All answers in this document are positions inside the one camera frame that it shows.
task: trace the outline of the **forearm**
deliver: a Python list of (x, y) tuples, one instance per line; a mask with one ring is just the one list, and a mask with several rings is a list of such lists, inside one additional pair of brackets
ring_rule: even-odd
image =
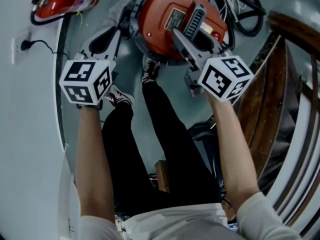
[(75, 164), (81, 216), (96, 216), (114, 222), (112, 179), (102, 138), (100, 116), (95, 109), (81, 109)]
[(207, 98), (217, 126), (225, 190), (237, 211), (248, 198), (259, 192), (255, 165), (231, 103), (219, 102), (209, 94)]

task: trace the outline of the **electrical outlet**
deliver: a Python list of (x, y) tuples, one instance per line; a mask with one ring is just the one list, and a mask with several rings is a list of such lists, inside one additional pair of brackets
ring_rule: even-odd
[(20, 63), (27, 55), (28, 50), (21, 50), (21, 44), (24, 40), (30, 41), (31, 33), (29, 30), (19, 32), (11, 43), (11, 62), (12, 64)]

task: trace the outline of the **leg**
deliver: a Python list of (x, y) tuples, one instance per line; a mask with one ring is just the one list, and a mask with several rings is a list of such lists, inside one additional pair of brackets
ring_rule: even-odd
[(102, 137), (111, 171), (115, 213), (127, 219), (157, 210), (157, 202), (154, 200), (160, 197), (151, 186), (131, 131), (134, 113), (130, 99), (129, 102), (120, 101), (118, 90), (114, 86), (111, 88), (115, 95), (112, 96), (111, 93), (111, 98), (108, 99), (112, 99), (115, 109), (105, 120)]
[(218, 182), (162, 88), (149, 77), (142, 80), (142, 92), (167, 160), (170, 192), (185, 201), (181, 205), (220, 203)]

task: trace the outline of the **floor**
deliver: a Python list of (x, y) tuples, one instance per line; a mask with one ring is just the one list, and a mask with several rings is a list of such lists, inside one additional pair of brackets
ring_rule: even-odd
[[(267, 12), (275, 10), (308, 23), (316, 29), (319, 27), (317, 25), (320, 21), (320, 14), (318, 12), (320, 8), (319, 0), (260, 1)], [(65, 49), (70, 53), (71, 58), (79, 50), (82, 43), (95, 33), (97, 26), (103, 20), (103, 15), (105, 15), (110, 6), (116, 2), (117, 0), (101, 0), (95, 9), (82, 14), (82, 25), (80, 16), (72, 17), (65, 42)], [(251, 25), (253, 22), (254, 19), (250, 19), (247, 24)], [(266, 23), (263, 25), (261, 32), (253, 38), (243, 36), (236, 32), (236, 48), (233, 53), (241, 56), (242, 59), (250, 65), (263, 46), (268, 33), (269, 28)], [(299, 52), (299, 49), (293, 51), (293, 57), (295, 58), (295, 53)], [(301, 68), (306, 68), (304, 61), (304, 59), (298, 59), (296, 65), (301, 65)], [(116, 85), (120, 90), (130, 93), (135, 97), (134, 117), (131, 127), (135, 141), (147, 171), (154, 173), (154, 164), (158, 160), (164, 159), (164, 153), (153, 130), (152, 122), (142, 95), (140, 84), (142, 54), (132, 40), (122, 41), (116, 63), (115, 71), (119, 73), (115, 81)], [(196, 123), (209, 119), (212, 111), (203, 96), (196, 98), (190, 97), (184, 83), (186, 70), (186, 66), (168, 66), (163, 68), (158, 77), (158, 84), (168, 95), (180, 120), (187, 128), (190, 128)], [(308, 67), (304, 75), (308, 78)], [(113, 107), (108, 102), (105, 102), (100, 113), (101, 120), (104, 121), (112, 110)], [(68, 103), (64, 96), (62, 97), (62, 120), (67, 143), (66, 155), (71, 172), (74, 172), (79, 111), (73, 104)]]

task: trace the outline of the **red fire extinguisher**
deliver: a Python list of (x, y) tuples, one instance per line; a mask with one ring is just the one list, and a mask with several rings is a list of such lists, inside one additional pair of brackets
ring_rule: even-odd
[[(32, 0), (30, 20), (34, 25), (45, 25), (68, 15), (83, 12), (95, 7), (100, 0)], [(41, 19), (51, 18), (55, 15), (61, 15), (45, 21), (37, 21), (35, 15)]]

